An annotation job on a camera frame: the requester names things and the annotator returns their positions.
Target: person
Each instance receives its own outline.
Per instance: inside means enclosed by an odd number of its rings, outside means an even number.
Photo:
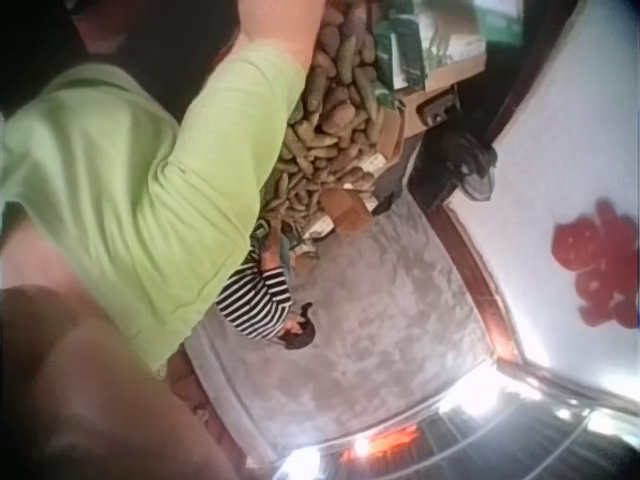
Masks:
[[[106,320],[41,286],[0,297],[3,478],[238,480]]]
[[[240,31],[181,124],[122,69],[84,64],[5,122],[3,286],[114,322],[152,369],[249,249],[311,63],[324,0],[239,0]]]
[[[251,249],[227,280],[216,306],[242,335],[299,350],[313,342],[315,326],[308,316],[310,304],[303,305],[300,315],[291,312],[289,244],[281,228],[278,213],[258,220]]]

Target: green shirt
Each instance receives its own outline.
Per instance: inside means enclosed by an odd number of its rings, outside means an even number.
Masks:
[[[2,205],[26,209],[156,368],[245,257],[303,86],[293,59],[253,44],[179,126],[122,70],[75,68],[6,122]]]

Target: cardboard box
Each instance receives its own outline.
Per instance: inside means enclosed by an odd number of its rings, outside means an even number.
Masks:
[[[338,233],[357,233],[368,227],[373,220],[360,194],[354,190],[323,190],[320,204]]]
[[[382,130],[376,145],[376,152],[363,158],[358,166],[376,178],[394,165],[404,148],[404,115],[401,110],[383,110]]]
[[[430,98],[442,93],[454,83],[473,77],[484,71],[487,56],[485,54],[468,58],[439,68],[427,79],[426,89],[415,91],[412,89],[396,92],[396,97],[404,108],[404,138],[413,137],[424,132],[427,127],[418,117],[417,108]]]
[[[390,15],[402,68],[416,90],[434,88],[427,82],[443,67],[485,54],[486,41],[472,4],[391,0]]]

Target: produce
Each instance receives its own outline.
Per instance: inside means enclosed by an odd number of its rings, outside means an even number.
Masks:
[[[300,190],[299,192],[296,192],[296,199],[303,205],[306,205],[309,203],[309,194],[307,193],[307,190]]]
[[[358,165],[373,153],[382,128],[374,92],[374,38],[366,30],[364,3],[327,7],[305,91],[287,120],[265,210],[304,229],[321,215],[328,188],[372,190],[375,177]]]
[[[371,83],[375,83],[378,79],[378,74],[376,73],[376,69],[370,66],[362,67],[362,73]]]
[[[316,182],[316,183],[324,182],[325,181],[325,177],[329,173],[329,168],[330,167],[324,167],[324,168],[321,168],[320,170],[316,170],[313,173],[313,181]]]
[[[347,91],[346,87],[333,86],[327,91],[326,95],[324,96],[322,109],[327,113],[332,112],[335,107],[337,107],[341,103],[347,102],[348,100],[349,92]]]
[[[360,167],[353,167],[347,173],[340,175],[338,177],[338,182],[340,183],[351,183],[358,180],[362,175],[364,175],[364,170]]]
[[[322,190],[322,186],[316,182],[307,182],[304,188],[305,190],[309,190],[310,192],[319,192]]]
[[[296,157],[296,163],[305,175],[313,174],[313,164],[306,157]]]
[[[312,67],[307,79],[307,88],[304,92],[304,106],[307,112],[316,112],[320,109],[320,102],[327,88],[327,72],[320,67]]]
[[[289,179],[289,190],[295,188],[304,179],[304,172],[294,173]]]
[[[376,95],[373,92],[371,81],[367,78],[364,69],[356,67],[353,70],[353,80],[356,83],[356,87],[358,87],[358,92],[360,92],[362,103],[364,103],[364,107],[369,114],[369,118],[376,118],[376,114],[378,112],[378,101],[376,100]]]
[[[289,197],[289,203],[291,204],[294,210],[297,210],[299,212],[304,212],[307,210],[306,205],[300,202],[300,200],[298,200],[296,195],[292,195]]]
[[[340,47],[340,32],[338,32],[336,27],[326,25],[320,29],[318,43],[327,55],[331,58],[336,58],[338,48]]]
[[[351,145],[351,135],[343,135],[340,137],[340,142],[338,142],[338,146],[343,150],[348,148]]]
[[[333,8],[332,6],[327,6],[324,10],[324,14],[322,15],[322,24],[323,25],[340,25],[344,22],[344,15],[340,13],[338,10]]]
[[[284,145],[280,148],[280,158],[283,160],[291,160],[293,158],[293,154],[289,151],[287,147]]]
[[[356,37],[350,36],[340,44],[336,64],[338,76],[344,85],[353,81],[353,56],[356,53]]]
[[[313,127],[311,126],[311,123],[309,123],[309,120],[300,120],[293,126],[293,130],[305,145],[309,145],[315,135]]]
[[[320,105],[318,111],[309,114],[309,124],[313,127],[314,130],[318,126],[318,122],[320,122],[320,115],[322,115],[322,105]]]
[[[265,207],[266,211],[271,211],[271,210],[275,210],[276,208],[280,207],[284,202],[287,201],[287,198],[274,198],[273,200],[269,201]]]
[[[376,45],[373,40],[373,36],[369,32],[364,34],[362,48],[360,49],[360,57],[362,58],[362,62],[367,65],[376,61]]]
[[[349,85],[349,101],[355,107],[362,107],[362,97],[355,85]]]
[[[332,172],[342,170],[343,168],[350,165],[351,161],[356,158],[359,151],[360,145],[358,145],[357,143],[349,145],[348,148],[340,152],[340,155],[338,155],[338,157],[333,162],[331,162],[329,168]]]
[[[369,146],[369,139],[365,135],[364,132],[354,132],[353,133],[353,142],[360,145],[360,148],[364,146]]]
[[[293,156],[296,157],[296,159],[298,157],[304,157],[307,154],[306,147],[291,127],[287,127],[284,131],[284,145],[293,154]]]
[[[331,60],[331,57],[324,53],[322,50],[316,50],[313,54],[313,60],[311,60],[311,65],[314,67],[322,68],[326,73],[327,77],[333,78],[336,76],[337,70],[336,65]]]
[[[378,143],[378,138],[380,138],[380,131],[382,130],[383,120],[384,112],[381,107],[378,107],[376,118],[367,122],[367,139],[370,143]]]
[[[338,147],[314,148],[309,150],[309,156],[317,158],[333,158],[338,156]]]
[[[278,192],[276,198],[284,200],[287,198],[287,187],[289,187],[289,175],[286,172],[283,172],[278,179],[278,187],[276,191]]]
[[[340,25],[341,38],[347,39],[351,36],[356,38],[356,48],[360,49],[367,33],[367,13],[366,10],[353,8],[347,14],[344,22]]]
[[[293,112],[291,112],[291,115],[289,115],[289,120],[287,121],[287,123],[289,125],[293,125],[298,120],[300,120],[303,116],[304,116],[304,107],[302,106],[302,101],[298,99],[296,106],[293,107]]]
[[[340,137],[348,136],[351,137],[351,131],[355,128],[356,125],[359,125],[361,122],[366,121],[368,114],[365,110],[356,110],[356,114],[353,119],[342,128],[336,135]]]
[[[311,148],[330,147],[331,145],[335,145],[336,143],[338,143],[338,140],[339,140],[338,137],[318,133],[309,142],[309,147]]]
[[[313,192],[309,198],[309,213],[314,213],[318,210],[318,200],[320,199],[320,190]]]
[[[278,160],[276,162],[276,168],[282,172],[287,173],[296,173],[300,170],[300,167],[298,167],[297,165],[291,162],[285,162],[284,160]]]
[[[338,133],[353,120],[355,115],[356,109],[350,103],[338,105],[322,121],[322,130],[329,134]]]

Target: green box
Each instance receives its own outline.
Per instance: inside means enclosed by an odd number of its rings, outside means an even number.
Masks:
[[[488,42],[522,44],[522,0],[474,0],[474,6]]]
[[[391,0],[409,86],[424,89],[430,72],[485,52],[486,42],[470,0]]]
[[[406,87],[407,79],[402,69],[396,34],[389,22],[380,22],[374,30],[376,41],[376,65],[378,78],[389,90]]]

